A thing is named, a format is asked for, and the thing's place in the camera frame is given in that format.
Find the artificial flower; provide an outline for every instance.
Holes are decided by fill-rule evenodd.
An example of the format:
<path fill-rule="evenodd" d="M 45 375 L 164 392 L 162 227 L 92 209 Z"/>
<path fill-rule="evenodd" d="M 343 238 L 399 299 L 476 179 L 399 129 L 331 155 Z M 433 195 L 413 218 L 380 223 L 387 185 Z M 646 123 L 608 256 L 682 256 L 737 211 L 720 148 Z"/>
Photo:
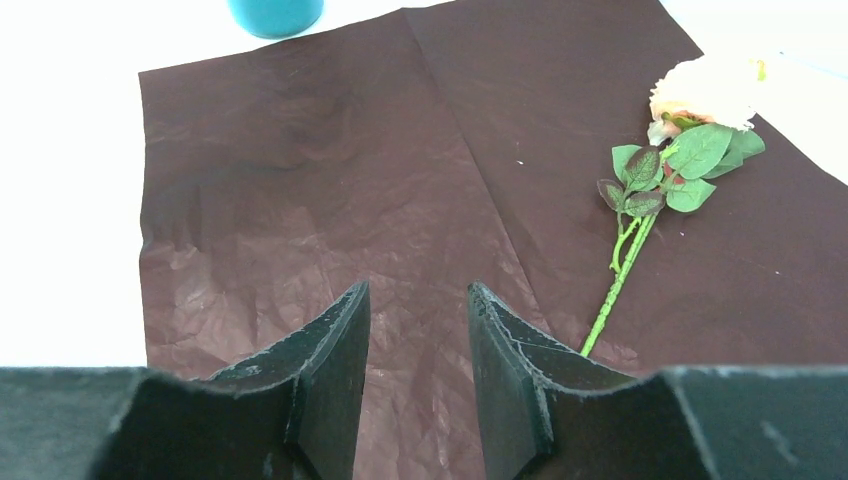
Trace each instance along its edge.
<path fill-rule="evenodd" d="M 740 131 L 753 128 L 751 103 L 757 83 L 765 79 L 765 62 L 723 55 L 703 55 L 681 62 L 651 90 L 651 145 L 683 130 L 718 123 Z"/>

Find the teal cup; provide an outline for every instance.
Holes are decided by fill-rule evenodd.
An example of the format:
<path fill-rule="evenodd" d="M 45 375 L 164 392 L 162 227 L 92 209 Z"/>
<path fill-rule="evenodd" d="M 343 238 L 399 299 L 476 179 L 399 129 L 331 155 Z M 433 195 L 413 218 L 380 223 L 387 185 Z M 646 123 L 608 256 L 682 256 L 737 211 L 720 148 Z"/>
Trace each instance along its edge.
<path fill-rule="evenodd" d="M 298 34 L 318 20 L 324 0 L 227 0 L 236 23 L 259 38 Z"/>

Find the white table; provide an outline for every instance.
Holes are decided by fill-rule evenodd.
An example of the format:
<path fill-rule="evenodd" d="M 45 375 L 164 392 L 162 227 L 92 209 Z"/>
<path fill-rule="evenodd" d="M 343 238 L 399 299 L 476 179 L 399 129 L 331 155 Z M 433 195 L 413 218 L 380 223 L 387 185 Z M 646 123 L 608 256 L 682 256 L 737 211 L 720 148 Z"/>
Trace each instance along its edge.
<path fill-rule="evenodd" d="M 326 0 L 324 16 L 304 34 L 443 1 Z M 755 19 L 747 13 L 763 3 L 772 6 L 771 14 Z M 665 0 L 705 51 L 744 43 L 837 73 L 777 60 L 769 65 L 771 90 L 759 110 L 821 168 L 848 183 L 848 158 L 828 140 L 840 138 L 841 125 L 819 121 L 841 120 L 848 111 L 848 61 L 840 48 L 848 36 L 839 33 L 839 21 L 848 18 L 844 3 Z M 242 32 L 223 0 L 0 6 L 0 365 L 146 363 L 137 72 L 267 43 Z"/>

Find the green stem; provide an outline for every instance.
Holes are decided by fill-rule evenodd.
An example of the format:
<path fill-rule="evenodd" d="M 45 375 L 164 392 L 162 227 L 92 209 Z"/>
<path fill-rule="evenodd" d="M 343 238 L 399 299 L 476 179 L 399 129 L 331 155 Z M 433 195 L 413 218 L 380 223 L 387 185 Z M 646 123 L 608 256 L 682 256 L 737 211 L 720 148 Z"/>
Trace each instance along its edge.
<path fill-rule="evenodd" d="M 627 198 L 630 194 L 633 193 L 633 190 L 630 190 L 630 187 L 624 188 L 624 195 L 621 198 Z M 616 220 L 618 220 L 618 236 L 620 237 L 622 232 L 624 232 L 624 224 L 621 223 L 621 209 L 617 208 L 615 212 Z"/>
<path fill-rule="evenodd" d="M 598 340 L 598 336 L 600 336 L 601 332 L 604 330 L 607 317 L 609 316 L 610 311 L 612 311 L 612 306 L 615 304 L 615 300 L 618 298 L 619 292 L 621 292 L 621 287 L 624 286 L 624 281 L 627 280 L 627 275 L 630 273 L 630 269 L 633 268 L 636 256 L 639 255 L 639 250 L 642 249 L 642 245 L 648 238 L 648 233 L 650 232 L 651 227 L 654 226 L 654 221 L 656 219 L 656 215 L 649 215 L 644 218 L 643 222 L 640 223 L 639 230 L 636 232 L 636 238 L 633 239 L 633 244 L 630 246 L 630 250 L 627 251 L 627 255 L 624 257 L 624 264 L 621 266 L 621 272 L 615 276 L 615 281 L 610 287 L 609 292 L 607 292 L 607 298 L 604 300 L 603 306 L 601 306 L 601 311 L 598 313 L 598 317 L 595 319 L 594 325 L 592 325 L 592 331 L 589 332 L 589 336 L 586 338 L 586 343 L 580 351 L 580 354 L 584 357 L 588 357 L 589 353 L 592 352 L 592 348 L 595 347 L 595 342 Z"/>
<path fill-rule="evenodd" d="M 624 245 L 624 242 L 630 238 L 630 235 L 633 233 L 633 230 L 636 228 L 636 225 L 642 222 L 641 218 L 634 218 L 630 225 L 627 226 L 627 231 L 621 232 L 621 224 L 618 225 L 618 240 L 615 242 L 615 248 L 612 249 L 612 262 L 610 263 L 610 269 L 614 271 L 616 274 L 621 273 L 621 263 L 619 262 L 619 258 L 621 258 L 621 247 Z"/>
<path fill-rule="evenodd" d="M 680 170 L 673 170 L 671 175 L 665 179 L 665 181 L 660 184 L 660 193 L 665 194 L 674 186 L 674 179 L 676 179 L 680 175 Z"/>

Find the dark brown paper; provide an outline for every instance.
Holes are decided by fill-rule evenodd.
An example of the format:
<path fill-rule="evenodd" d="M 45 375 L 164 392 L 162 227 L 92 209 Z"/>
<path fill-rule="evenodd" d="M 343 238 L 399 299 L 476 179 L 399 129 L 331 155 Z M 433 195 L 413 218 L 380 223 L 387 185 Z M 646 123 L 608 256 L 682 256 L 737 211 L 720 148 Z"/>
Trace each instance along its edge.
<path fill-rule="evenodd" d="M 595 182 L 699 51 L 655 0 L 466 0 L 141 74 L 151 366 L 206 376 L 371 282 L 358 479 L 481 479 L 465 286 L 579 347 L 612 281 Z M 664 212 L 595 356 L 848 359 L 848 189 L 767 152 Z"/>
<path fill-rule="evenodd" d="M 480 478 L 465 289 L 536 306 L 403 14 L 141 80 L 150 364 L 208 375 L 368 280 L 358 478 Z"/>

